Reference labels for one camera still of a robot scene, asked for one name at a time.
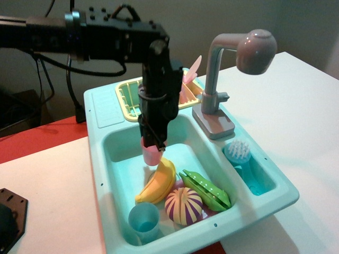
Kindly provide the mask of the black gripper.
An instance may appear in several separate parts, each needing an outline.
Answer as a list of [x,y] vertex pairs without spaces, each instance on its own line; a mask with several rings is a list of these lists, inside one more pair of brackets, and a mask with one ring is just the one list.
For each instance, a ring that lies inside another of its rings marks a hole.
[[138,92],[141,115],[138,117],[140,134],[144,146],[155,145],[158,151],[166,150],[167,127],[179,112],[179,94],[149,97]]

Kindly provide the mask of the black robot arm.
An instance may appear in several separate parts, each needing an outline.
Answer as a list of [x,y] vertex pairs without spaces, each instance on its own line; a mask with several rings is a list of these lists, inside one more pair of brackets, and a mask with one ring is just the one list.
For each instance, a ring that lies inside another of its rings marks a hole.
[[141,64],[140,134],[145,147],[164,151],[167,126],[179,111],[183,67],[170,59],[169,37],[161,25],[143,22],[130,5],[119,6],[122,9],[129,11],[129,18],[118,18],[118,11],[94,8],[73,10],[62,19],[2,16],[1,47],[19,49],[40,59],[45,53],[67,53],[77,61]]

